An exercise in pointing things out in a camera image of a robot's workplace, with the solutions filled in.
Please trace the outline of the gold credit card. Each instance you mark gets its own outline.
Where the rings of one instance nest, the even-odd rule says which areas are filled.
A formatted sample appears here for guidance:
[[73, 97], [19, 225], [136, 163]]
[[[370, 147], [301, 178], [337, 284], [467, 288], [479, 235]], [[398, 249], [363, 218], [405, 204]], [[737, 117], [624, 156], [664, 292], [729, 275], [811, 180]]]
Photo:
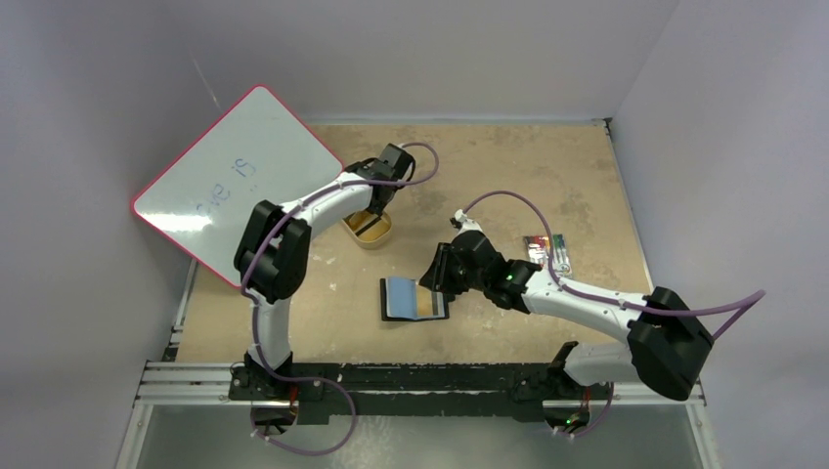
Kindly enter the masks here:
[[443, 320], [447, 317], [447, 302], [440, 292], [419, 286], [415, 291], [416, 320]]
[[355, 236], [361, 236], [363, 233], [370, 230], [373, 226], [379, 223], [382, 220], [381, 216], [374, 216], [372, 218], [367, 219], [364, 223], [362, 223], [355, 231]]

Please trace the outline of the black card holder wallet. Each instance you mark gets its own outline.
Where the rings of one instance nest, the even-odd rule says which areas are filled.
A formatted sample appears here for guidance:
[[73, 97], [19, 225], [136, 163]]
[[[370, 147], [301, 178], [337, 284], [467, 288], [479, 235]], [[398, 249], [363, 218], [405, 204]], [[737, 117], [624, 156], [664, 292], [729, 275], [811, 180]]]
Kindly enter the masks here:
[[[411, 278], [384, 277], [380, 280], [380, 314], [383, 321], [419, 322], [415, 319], [415, 291], [420, 285]], [[447, 320], [450, 317], [447, 302]]]

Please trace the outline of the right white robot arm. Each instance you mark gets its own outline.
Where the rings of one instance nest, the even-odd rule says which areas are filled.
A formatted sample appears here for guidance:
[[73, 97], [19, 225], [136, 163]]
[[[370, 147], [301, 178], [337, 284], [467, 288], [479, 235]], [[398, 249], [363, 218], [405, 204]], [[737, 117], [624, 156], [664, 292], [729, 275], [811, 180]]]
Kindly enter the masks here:
[[563, 398], [597, 382], [632, 378], [685, 401], [715, 343], [670, 289], [629, 294], [555, 279], [536, 263], [505, 259], [477, 230], [439, 243], [418, 283], [450, 297], [476, 290], [501, 309], [568, 320], [613, 338], [600, 347], [579, 344], [551, 368], [548, 383]]

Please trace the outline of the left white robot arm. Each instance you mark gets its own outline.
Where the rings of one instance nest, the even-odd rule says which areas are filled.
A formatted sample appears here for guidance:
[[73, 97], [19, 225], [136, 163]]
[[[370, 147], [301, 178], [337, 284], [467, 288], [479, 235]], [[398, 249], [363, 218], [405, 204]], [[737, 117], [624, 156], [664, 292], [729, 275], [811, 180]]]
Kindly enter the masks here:
[[234, 266], [253, 310], [244, 367], [266, 399], [282, 398], [297, 380], [291, 374], [289, 309], [306, 277], [312, 240], [340, 224], [366, 248], [384, 242], [392, 227], [386, 206], [396, 191], [415, 183], [416, 163], [408, 148], [389, 144], [310, 194], [282, 205], [263, 200], [254, 206]]

